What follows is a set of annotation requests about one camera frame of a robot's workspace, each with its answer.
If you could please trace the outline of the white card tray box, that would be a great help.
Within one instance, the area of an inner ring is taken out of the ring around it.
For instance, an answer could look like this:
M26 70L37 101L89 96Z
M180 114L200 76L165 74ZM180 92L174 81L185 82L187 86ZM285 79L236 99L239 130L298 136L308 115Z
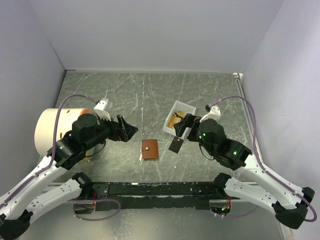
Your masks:
M162 130L167 134L175 136L174 124L180 123L187 114L194 115L196 109L194 106L176 100L165 119Z

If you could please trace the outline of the brown leather card holder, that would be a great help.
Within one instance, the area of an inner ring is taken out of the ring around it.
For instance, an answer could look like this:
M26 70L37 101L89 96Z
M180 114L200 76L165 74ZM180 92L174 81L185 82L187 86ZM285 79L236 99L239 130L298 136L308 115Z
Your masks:
M143 160L157 160L159 148L157 139L143 139L141 141L141 156Z

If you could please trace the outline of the black card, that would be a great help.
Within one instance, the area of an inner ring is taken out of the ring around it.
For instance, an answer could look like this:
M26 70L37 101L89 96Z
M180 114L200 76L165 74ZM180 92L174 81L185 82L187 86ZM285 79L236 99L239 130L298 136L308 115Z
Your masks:
M175 137L173 138L173 140L172 140L172 142L171 142L171 144L170 144L170 146L169 146L168 149L169 149L170 151L178 154L179 151L180 151L180 149L181 149L181 147L182 147L182 144L183 144L183 143L184 143L184 140L183 140L183 139L175 136Z

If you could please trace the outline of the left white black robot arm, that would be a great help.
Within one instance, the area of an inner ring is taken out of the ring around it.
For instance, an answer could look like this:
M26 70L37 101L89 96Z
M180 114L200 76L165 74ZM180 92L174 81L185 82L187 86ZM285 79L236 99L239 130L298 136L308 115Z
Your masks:
M122 115L117 121L105 120L86 113L72 123L62 139L58 140L36 168L17 186L0 198L0 237L19 238L40 216L71 200L84 200L93 195L92 180L83 172L76 173L67 182L46 193L42 191L55 179L82 161L87 151L107 140L128 142L136 126L128 124Z

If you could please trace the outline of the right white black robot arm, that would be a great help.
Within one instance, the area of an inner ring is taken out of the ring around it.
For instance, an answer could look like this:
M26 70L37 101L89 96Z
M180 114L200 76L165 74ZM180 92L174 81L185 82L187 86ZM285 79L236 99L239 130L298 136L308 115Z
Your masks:
M174 124L175 135L181 137L187 128L187 139L196 142L220 165L244 175L256 183L252 186L225 173L214 179L212 193L218 199L225 196L248 201L274 214L288 228L297 230L307 221L307 213L315 191L299 187L261 163L252 151L239 141L226 136L224 128L213 118L201 120L188 113Z

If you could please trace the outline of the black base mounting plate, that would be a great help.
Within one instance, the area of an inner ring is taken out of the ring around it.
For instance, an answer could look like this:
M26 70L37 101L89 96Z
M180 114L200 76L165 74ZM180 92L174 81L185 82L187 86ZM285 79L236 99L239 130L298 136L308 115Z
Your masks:
M125 209L195 208L209 210L227 194L212 181L198 182L94 182L76 201L95 203L97 211Z

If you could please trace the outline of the white orange cylinder drum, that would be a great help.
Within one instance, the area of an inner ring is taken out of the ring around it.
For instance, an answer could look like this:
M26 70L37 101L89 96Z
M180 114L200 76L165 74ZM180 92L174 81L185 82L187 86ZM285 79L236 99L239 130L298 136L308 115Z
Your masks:
M40 157L44 157L53 145L57 112L57 108L48 108L42 112L37 121L34 131L34 144ZM56 141L62 139L65 133L72 129L73 122L83 114L92 114L92 112L88 108L63 108L58 119Z

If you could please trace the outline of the aluminium right side rail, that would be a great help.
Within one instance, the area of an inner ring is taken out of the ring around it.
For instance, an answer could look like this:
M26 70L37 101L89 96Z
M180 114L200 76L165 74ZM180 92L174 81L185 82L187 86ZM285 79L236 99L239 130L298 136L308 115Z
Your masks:
M257 140L257 119L256 119L255 110L253 108L253 105L250 103L250 101L245 97L245 93L242 86L242 79L244 75L239 72L235 72L232 75L237 83L239 96L243 101L243 107L245 109L248 125L251 130L253 153L256 158L257 165L261 168L262 173L265 174L266 167L264 166L264 163L261 159L259 144Z

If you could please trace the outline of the aluminium rail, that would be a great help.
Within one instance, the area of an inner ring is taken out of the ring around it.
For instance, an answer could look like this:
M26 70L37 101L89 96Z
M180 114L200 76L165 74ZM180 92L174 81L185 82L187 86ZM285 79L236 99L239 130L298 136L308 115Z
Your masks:
M255 110L253 108L253 105L250 103L250 101L245 97L245 93L242 86L242 79L244 75L239 72L235 72L232 75L237 83L239 96L243 101L243 107L245 109L248 125L251 130L253 153L256 158L257 165L261 168L262 173L265 174L266 167L264 166L264 163L261 159L259 144L257 140L257 119L256 119Z
M273 204L277 200L269 190L258 185L227 178L213 182L111 182L93 183L82 176L69 179L64 184L42 194L46 200L63 202L97 202L105 198L224 200L241 199L255 205Z

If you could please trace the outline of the aluminium front rail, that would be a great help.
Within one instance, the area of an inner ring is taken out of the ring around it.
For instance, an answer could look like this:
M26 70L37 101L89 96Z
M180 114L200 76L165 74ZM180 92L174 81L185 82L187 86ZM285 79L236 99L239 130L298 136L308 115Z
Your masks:
M277 200L269 190L258 185L227 178L213 182L111 182L93 183L82 176L69 179L64 184L42 194L46 200L63 202L97 202L105 198L224 200L241 199L255 205L273 204Z

